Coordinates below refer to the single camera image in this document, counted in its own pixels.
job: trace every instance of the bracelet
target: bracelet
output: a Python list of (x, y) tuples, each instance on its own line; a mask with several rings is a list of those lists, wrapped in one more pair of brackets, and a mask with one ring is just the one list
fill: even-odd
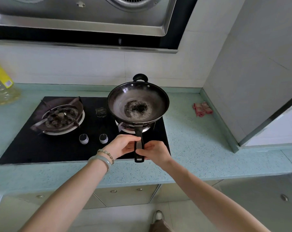
[(97, 153), (99, 153), (99, 152), (103, 152), (106, 155), (108, 155), (111, 158), (111, 160), (112, 160), (112, 165), (114, 164), (115, 160), (113, 159), (112, 155), (108, 151), (105, 151), (103, 149), (98, 149), (98, 152)]
[(104, 156), (95, 155), (95, 156), (90, 157), (90, 159), (88, 160), (88, 162), (90, 160), (95, 160), (95, 159), (102, 160), (103, 162), (105, 162), (105, 164), (107, 165), (107, 172), (109, 171), (109, 168), (112, 165), (111, 165), (111, 163), (109, 162), (109, 160), (107, 158), (105, 158)]

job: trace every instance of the range hood fan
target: range hood fan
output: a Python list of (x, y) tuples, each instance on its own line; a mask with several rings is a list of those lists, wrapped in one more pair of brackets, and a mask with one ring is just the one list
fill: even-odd
[(139, 12), (154, 7), (160, 0), (107, 0), (114, 7), (127, 11)]

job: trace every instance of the light blue countertop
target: light blue countertop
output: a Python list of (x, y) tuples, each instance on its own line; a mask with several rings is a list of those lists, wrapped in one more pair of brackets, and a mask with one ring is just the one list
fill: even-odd
[[(107, 97), (109, 92), (24, 90), (22, 98), (0, 106), (0, 156), (44, 96)], [(280, 175), (292, 172), (292, 163), (281, 151), (246, 151), (234, 154), (214, 117), (196, 117), (198, 93), (168, 93), (170, 107), (163, 116), (172, 157), (203, 180)], [(20, 164), (0, 166), (0, 193), (55, 190), (86, 162)], [(152, 161), (117, 161), (99, 187), (173, 183)]]

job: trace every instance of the left hand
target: left hand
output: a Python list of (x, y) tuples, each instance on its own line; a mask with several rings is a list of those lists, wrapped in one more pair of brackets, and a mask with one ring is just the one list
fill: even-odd
[(134, 135), (119, 134), (110, 144), (105, 146), (103, 150), (108, 151), (113, 159), (116, 160), (120, 156), (134, 151), (134, 142), (139, 140), (141, 140), (141, 138)]

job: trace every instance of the range hood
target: range hood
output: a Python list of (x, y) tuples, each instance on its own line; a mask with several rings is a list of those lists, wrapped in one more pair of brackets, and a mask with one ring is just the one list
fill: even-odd
[[(196, 1), (0, 0), (0, 44), (18, 41), (175, 53)], [(68, 34), (81, 39), (72, 41)], [(138, 44), (141, 40), (148, 43)]]

